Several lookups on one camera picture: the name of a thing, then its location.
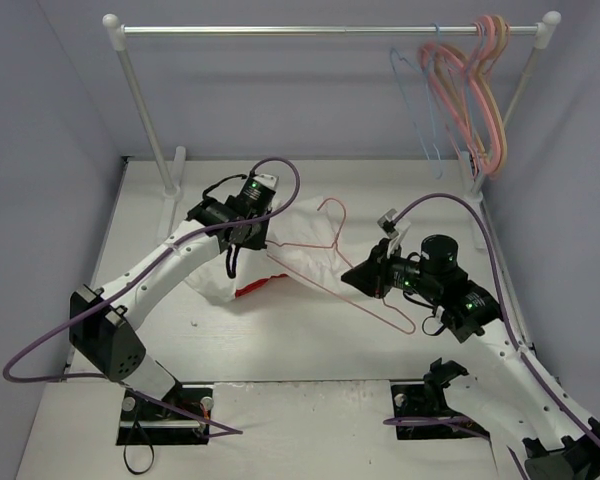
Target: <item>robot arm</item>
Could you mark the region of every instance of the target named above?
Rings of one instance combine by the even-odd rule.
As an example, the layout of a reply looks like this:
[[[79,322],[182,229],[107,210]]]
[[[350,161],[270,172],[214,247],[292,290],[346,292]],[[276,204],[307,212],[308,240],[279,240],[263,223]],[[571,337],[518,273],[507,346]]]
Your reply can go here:
[[[140,263],[118,279],[97,290],[83,286],[71,296],[71,316],[110,299],[140,276],[147,268],[151,273],[111,305],[91,315],[70,329],[70,341],[96,368],[112,382],[122,383],[159,400],[176,398],[181,384],[146,352],[136,334],[144,319],[176,285],[196,268],[227,252],[230,258],[240,248],[264,248],[267,222],[243,227],[216,229],[187,241],[182,238],[212,225],[260,217],[269,212],[277,187],[277,177],[255,175],[247,177],[237,197],[229,196],[225,203],[203,193],[200,204],[188,212],[175,232]]]
[[[392,227],[383,226],[395,237]],[[600,422],[562,390],[513,332],[509,335],[498,302],[458,266],[455,240],[433,235],[422,242],[420,253],[400,254],[395,243],[383,239],[342,281],[375,298],[392,288],[410,301],[418,294],[439,316],[440,332],[453,334],[471,352],[462,365],[442,359],[431,365],[423,379],[427,400],[440,410],[462,412],[506,443],[526,459],[531,480],[598,478],[600,448],[552,400],[525,362],[598,439]]]

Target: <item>table surface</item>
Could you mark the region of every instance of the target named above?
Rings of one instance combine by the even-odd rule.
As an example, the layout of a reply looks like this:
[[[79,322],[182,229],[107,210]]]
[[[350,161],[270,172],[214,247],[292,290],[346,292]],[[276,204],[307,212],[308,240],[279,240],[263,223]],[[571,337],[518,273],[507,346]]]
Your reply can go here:
[[[187,162],[176,223],[199,201],[204,187],[251,165]],[[305,161],[297,166],[301,199],[333,196],[346,204],[344,240],[357,246],[345,253],[354,263],[381,238],[376,220],[390,208],[400,210],[434,191],[462,194],[455,162],[447,163],[440,181],[419,161]],[[281,176],[278,196],[286,197],[290,174],[279,166],[266,170]],[[219,198],[222,192],[231,193],[231,188],[220,190]],[[162,202],[155,165],[131,162],[96,285],[118,277],[155,247]],[[409,220],[404,252],[418,251],[430,234],[450,235],[460,245],[460,265],[494,292],[488,258],[473,247],[462,207],[432,200]],[[421,321],[427,315],[392,293],[389,303],[410,317]],[[360,303],[400,323],[381,302]],[[270,282],[225,306],[213,306],[181,284],[138,333],[151,355],[180,380],[215,382],[214,418],[245,430],[243,436],[214,439],[208,446],[157,448],[147,479],[193,474],[211,480],[519,478],[502,445],[490,448],[480,439],[401,442],[392,427],[382,425],[392,414],[388,380],[422,378],[441,356],[462,363],[471,354],[451,335],[399,334],[291,279]],[[75,355],[71,371],[92,370],[82,355]],[[99,380],[47,385],[18,480],[132,478],[122,448],[115,446],[122,396],[120,387]],[[140,468],[147,454],[138,447],[130,458]]]

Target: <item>screw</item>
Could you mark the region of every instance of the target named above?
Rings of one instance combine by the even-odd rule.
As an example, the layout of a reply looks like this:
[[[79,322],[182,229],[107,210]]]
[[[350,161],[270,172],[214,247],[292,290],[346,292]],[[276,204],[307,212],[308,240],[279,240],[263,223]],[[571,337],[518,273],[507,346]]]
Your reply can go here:
[[[200,405],[202,405],[207,412],[210,412],[213,409],[213,398],[211,397],[202,397],[200,400]]]
[[[400,408],[407,401],[407,396],[404,393],[399,393],[395,397],[393,397],[393,403],[396,407]]]
[[[123,412],[131,412],[136,408],[136,399],[133,397],[126,397],[122,401],[122,411]]]

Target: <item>white table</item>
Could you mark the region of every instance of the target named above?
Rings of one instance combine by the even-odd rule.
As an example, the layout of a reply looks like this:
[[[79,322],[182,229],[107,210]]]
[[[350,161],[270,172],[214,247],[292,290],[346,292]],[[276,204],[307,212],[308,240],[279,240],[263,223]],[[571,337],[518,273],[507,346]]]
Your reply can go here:
[[[176,223],[206,186],[251,165],[187,162]],[[359,243],[346,252],[354,263],[365,259],[382,237],[376,220],[390,208],[400,210],[434,191],[462,194],[455,162],[448,162],[441,181],[420,161],[306,161],[297,166],[300,198],[334,196],[346,204],[343,235]],[[292,187],[289,172],[282,166],[265,170],[282,177],[278,196],[285,198]],[[237,187],[230,184],[215,193],[224,198]],[[162,203],[155,165],[131,162],[96,285],[119,276],[155,247]],[[409,219],[403,252],[419,251],[430,234],[450,235],[460,244],[459,264],[494,292],[487,256],[474,248],[462,207],[431,200]],[[388,300],[418,324],[427,315],[398,292]],[[401,323],[377,300],[361,305]],[[498,478],[494,455],[506,455],[500,446],[492,452],[479,439],[399,442],[394,429],[382,425],[392,413],[387,380],[421,378],[441,356],[462,363],[471,354],[450,334],[398,334],[338,299],[282,279],[223,307],[210,305],[182,284],[149,315],[139,335],[151,355],[180,380],[216,382],[214,417],[245,429],[242,437],[213,440],[206,447],[160,447],[146,478]],[[71,371],[93,367],[76,354]],[[129,478],[121,448],[115,447],[121,399],[119,387],[99,381],[47,386],[18,479]],[[499,473],[500,478],[518,478],[515,471]]]

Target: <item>gray wall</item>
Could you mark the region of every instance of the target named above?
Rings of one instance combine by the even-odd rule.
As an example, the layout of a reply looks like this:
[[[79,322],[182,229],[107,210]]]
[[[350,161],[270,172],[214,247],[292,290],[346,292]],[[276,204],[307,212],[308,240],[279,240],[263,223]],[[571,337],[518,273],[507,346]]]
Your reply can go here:
[[[600,415],[600,1],[560,8],[488,201],[541,359]]]
[[[557,0],[40,0],[125,154],[148,145],[101,24],[465,25],[484,12],[534,24]],[[388,61],[392,45],[415,57],[422,37],[130,40],[130,53],[165,151],[194,156],[422,156]],[[473,45],[475,39],[458,39]],[[494,75],[504,103],[533,40],[518,38]],[[410,96],[430,137],[419,77]],[[440,143],[449,147],[439,126]]]
[[[6,383],[5,362],[67,319],[88,282],[121,161],[42,10],[0,0],[0,480],[15,477],[41,385]],[[60,335],[17,369],[60,373]]]

